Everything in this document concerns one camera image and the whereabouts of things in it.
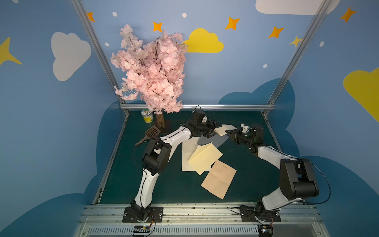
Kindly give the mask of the yellow envelope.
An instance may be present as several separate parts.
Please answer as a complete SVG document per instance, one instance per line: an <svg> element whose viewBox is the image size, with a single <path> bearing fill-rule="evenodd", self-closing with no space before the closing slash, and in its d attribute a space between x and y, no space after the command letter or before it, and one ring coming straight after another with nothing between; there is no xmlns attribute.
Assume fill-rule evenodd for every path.
<svg viewBox="0 0 379 237"><path fill-rule="evenodd" d="M188 160L189 165L199 174L207 171L217 161L221 153L212 143L199 146Z"/></svg>

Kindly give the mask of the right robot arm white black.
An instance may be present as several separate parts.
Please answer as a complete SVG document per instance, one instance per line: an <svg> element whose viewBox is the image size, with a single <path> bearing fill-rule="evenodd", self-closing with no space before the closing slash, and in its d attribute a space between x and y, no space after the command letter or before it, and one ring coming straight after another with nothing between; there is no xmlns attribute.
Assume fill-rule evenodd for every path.
<svg viewBox="0 0 379 237"><path fill-rule="evenodd" d="M287 155L264 143L262 126L241 125L226 130L237 145L245 144L256 157L272 164L280 171L279 187L261 198L255 208L257 214L272 213L294 201L319 195L319 186L311 161Z"/></svg>

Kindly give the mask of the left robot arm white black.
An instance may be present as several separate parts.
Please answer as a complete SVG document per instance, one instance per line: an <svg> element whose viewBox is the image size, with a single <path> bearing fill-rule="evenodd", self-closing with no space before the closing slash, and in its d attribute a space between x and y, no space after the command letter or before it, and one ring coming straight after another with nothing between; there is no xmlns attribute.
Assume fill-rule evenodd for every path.
<svg viewBox="0 0 379 237"><path fill-rule="evenodd" d="M163 137L154 136L148 142L142 157L141 184L130 203L135 220L142 222L151 216L150 207L157 179L166 169L176 148L195 135L211 138L216 134L215 129L221 126L214 119L209 119L204 111L196 109L192 112L192 118L182 123L177 130Z"/></svg>

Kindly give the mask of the grey envelope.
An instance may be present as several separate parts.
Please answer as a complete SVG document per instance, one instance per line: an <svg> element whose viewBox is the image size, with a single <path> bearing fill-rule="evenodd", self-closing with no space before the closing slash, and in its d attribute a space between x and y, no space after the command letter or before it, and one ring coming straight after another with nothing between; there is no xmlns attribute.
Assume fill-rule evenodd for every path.
<svg viewBox="0 0 379 237"><path fill-rule="evenodd" d="M219 134L215 134L210 138L206 138L201 136L197 142L198 145L203 146L209 143L212 143L216 148L219 148L224 142L229 139L227 135L220 136Z"/></svg>

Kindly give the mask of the brown letter paper front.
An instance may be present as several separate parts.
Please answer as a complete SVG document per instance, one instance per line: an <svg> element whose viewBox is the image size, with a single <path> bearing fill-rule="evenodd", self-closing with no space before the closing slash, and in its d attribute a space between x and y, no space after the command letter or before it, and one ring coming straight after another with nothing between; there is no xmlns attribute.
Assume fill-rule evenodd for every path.
<svg viewBox="0 0 379 237"><path fill-rule="evenodd" d="M216 161L201 184L201 187L216 197L224 199L235 174L236 170L234 168L221 161Z"/></svg>

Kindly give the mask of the cream paper sheet centre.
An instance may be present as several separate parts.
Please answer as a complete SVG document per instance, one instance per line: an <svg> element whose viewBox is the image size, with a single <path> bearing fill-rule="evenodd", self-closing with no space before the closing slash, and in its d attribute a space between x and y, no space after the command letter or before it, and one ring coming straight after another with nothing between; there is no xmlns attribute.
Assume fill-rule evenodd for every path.
<svg viewBox="0 0 379 237"><path fill-rule="evenodd" d="M195 171L188 160L197 149L199 139L200 137L192 137L182 143L182 171Z"/></svg>

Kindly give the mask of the brown slotted scoop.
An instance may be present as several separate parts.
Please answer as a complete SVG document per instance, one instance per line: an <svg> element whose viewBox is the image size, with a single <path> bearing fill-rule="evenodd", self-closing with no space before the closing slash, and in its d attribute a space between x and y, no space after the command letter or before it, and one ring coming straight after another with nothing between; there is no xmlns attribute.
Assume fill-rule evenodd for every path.
<svg viewBox="0 0 379 237"><path fill-rule="evenodd" d="M148 140L148 139L152 139L154 137L157 137L159 134L161 133L161 130L153 125L152 127L150 127L146 132L145 132L145 136L135 144L135 146L139 146L141 143L143 143L144 141Z"/></svg>

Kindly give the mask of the yellow green tin can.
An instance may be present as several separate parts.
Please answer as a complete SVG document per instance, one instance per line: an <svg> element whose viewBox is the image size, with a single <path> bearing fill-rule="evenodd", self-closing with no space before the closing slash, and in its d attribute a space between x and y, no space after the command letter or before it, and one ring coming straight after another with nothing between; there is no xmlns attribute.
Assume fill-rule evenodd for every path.
<svg viewBox="0 0 379 237"><path fill-rule="evenodd" d="M145 123L152 123L154 121L153 112L148 108L143 109L141 111L141 115L142 115Z"/></svg>

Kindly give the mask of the pink cherry blossom tree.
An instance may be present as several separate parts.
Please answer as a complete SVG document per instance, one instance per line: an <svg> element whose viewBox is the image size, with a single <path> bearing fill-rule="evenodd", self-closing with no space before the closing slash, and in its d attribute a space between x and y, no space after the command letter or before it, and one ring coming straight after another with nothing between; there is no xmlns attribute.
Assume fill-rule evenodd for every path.
<svg viewBox="0 0 379 237"><path fill-rule="evenodd" d="M120 35L122 49L112 53L111 63L126 76L115 94L123 101L140 98L156 115L179 112L187 52L183 35L163 31L157 39L143 43L130 25L121 28Z"/></svg>

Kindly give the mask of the back horizontal aluminium bar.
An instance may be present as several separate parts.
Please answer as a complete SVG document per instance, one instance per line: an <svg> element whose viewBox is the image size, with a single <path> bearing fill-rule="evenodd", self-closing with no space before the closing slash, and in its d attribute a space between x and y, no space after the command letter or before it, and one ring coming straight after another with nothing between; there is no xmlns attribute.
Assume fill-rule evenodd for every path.
<svg viewBox="0 0 379 237"><path fill-rule="evenodd" d="M145 104L121 104L121 109L144 109ZM248 105L248 104L184 104L182 110L194 110L201 108L202 110L223 110L223 111L247 111L247 110L274 110L275 106L270 104Z"/></svg>

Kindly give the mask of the right small circuit board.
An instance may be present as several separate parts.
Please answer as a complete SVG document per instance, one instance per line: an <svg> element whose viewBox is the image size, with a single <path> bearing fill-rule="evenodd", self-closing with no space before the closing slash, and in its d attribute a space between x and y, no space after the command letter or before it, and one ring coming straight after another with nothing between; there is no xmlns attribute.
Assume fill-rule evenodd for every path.
<svg viewBox="0 0 379 237"><path fill-rule="evenodd" d="M258 226L258 237L272 237L273 228L272 226L259 225Z"/></svg>

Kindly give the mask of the small circuit board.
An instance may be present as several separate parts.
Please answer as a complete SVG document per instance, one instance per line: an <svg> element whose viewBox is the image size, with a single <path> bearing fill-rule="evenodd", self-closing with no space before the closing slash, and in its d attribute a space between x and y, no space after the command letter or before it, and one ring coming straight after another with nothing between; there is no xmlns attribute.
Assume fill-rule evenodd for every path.
<svg viewBox="0 0 379 237"><path fill-rule="evenodd" d="M272 237L273 228L272 226L259 225L258 226L258 237Z"/></svg>
<svg viewBox="0 0 379 237"><path fill-rule="evenodd" d="M133 236L148 236L151 233L152 229L148 226L134 226L132 235Z"/></svg>

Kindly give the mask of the left small circuit board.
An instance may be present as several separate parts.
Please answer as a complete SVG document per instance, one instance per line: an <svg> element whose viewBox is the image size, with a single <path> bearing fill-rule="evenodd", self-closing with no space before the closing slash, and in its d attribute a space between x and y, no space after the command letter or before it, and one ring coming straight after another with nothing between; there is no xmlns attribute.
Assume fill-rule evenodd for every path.
<svg viewBox="0 0 379 237"><path fill-rule="evenodd" d="M151 233L152 229L148 226L134 226L132 235L133 236L148 236Z"/></svg>

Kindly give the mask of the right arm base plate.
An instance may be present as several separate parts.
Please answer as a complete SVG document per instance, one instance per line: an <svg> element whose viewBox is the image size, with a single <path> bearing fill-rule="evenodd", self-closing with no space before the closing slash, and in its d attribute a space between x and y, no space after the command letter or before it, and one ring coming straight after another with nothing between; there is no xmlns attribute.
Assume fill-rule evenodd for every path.
<svg viewBox="0 0 379 237"><path fill-rule="evenodd" d="M281 222L278 210L264 210L261 206L241 205L239 207L242 222Z"/></svg>

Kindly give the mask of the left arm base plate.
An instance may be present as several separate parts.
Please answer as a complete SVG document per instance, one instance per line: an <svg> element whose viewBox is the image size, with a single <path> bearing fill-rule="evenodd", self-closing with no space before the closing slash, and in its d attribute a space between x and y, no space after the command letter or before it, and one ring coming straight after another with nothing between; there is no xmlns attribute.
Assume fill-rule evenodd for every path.
<svg viewBox="0 0 379 237"><path fill-rule="evenodd" d="M124 210L122 222L123 223L147 223L152 220L161 223L163 218L163 207L147 207L140 209L138 206L128 206Z"/></svg>

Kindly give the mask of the aluminium rail base frame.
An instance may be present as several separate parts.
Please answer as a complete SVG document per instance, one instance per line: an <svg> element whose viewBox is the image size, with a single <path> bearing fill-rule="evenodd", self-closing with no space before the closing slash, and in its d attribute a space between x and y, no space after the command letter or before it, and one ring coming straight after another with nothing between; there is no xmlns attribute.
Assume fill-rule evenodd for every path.
<svg viewBox="0 0 379 237"><path fill-rule="evenodd" d="M161 223L123 223L125 205L86 206L75 237L133 236L134 226L148 226L145 237L258 237L258 226L272 226L273 237L327 237L329 233L314 205L291 204L279 211L281 222L242 222L239 207L253 202L171 203L163 207Z"/></svg>

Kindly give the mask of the right aluminium frame post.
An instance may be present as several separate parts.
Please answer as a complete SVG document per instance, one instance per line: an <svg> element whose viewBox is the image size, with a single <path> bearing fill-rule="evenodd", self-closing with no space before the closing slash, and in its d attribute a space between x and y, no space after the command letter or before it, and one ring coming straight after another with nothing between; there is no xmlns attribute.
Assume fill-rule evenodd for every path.
<svg viewBox="0 0 379 237"><path fill-rule="evenodd" d="M303 54L306 52L307 47L311 43L313 37L317 33L318 29L320 28L323 20L327 16L327 11L332 4L332 0L324 0L321 2L319 9L316 11L309 27L307 28L305 34L303 35L303 40L300 42L300 45L297 47L293 57L291 58L290 63L288 64L286 70L284 71L284 74L280 78L278 84L276 85L272 95L270 96L268 102L267 102L267 108L263 110L263 117L267 118L268 114L271 110L275 109L275 102L277 101L279 95L283 91L285 85L289 81L291 75L296 69L296 66L300 62Z"/></svg>

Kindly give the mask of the aluminium frame post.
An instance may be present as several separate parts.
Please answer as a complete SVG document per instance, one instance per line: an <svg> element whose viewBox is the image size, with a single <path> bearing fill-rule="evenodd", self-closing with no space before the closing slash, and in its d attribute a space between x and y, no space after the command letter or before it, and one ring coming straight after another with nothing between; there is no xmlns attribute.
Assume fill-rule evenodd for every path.
<svg viewBox="0 0 379 237"><path fill-rule="evenodd" d="M73 8L81 21L81 24L90 40L90 43L95 50L95 53L100 61L102 69L107 76L109 84L111 85L111 89L114 91L115 90L114 86L118 88L118 83L110 67L110 64L108 63L105 53L100 45L99 39L89 19L85 6L83 2L80 0L71 0L71 4L73 5Z"/></svg>
<svg viewBox="0 0 379 237"><path fill-rule="evenodd" d="M327 16L327 11L332 4L332 0L324 0L321 2L319 9L316 11L309 27L307 28L305 34L303 35L303 40L300 42L300 45L297 47L293 57L291 58L290 63L288 64L286 70L284 71L284 74L280 78L278 84L276 85L272 95L270 96L268 102L267 102L267 108L263 110L263 117L267 118L268 114L271 110L275 109L275 102L277 101L279 95L283 91L285 85L289 81L291 75L296 69L296 66L300 62L303 54L306 52L307 47L311 43L313 37L317 33L318 29L320 28L323 20Z"/></svg>

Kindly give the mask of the left aluminium frame post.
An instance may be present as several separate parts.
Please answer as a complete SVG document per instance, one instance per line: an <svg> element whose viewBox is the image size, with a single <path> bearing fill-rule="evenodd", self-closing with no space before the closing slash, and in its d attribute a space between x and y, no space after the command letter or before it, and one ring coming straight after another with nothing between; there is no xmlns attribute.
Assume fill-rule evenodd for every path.
<svg viewBox="0 0 379 237"><path fill-rule="evenodd" d="M108 63L105 53L100 45L99 39L89 19L85 6L83 2L80 0L71 0L71 4L73 5L73 8L81 21L81 24L90 40L90 43L95 50L95 53L100 61L102 69L107 76L109 84L111 85L111 89L114 91L115 90L114 86L118 88L118 83L110 67L110 64Z"/></svg>

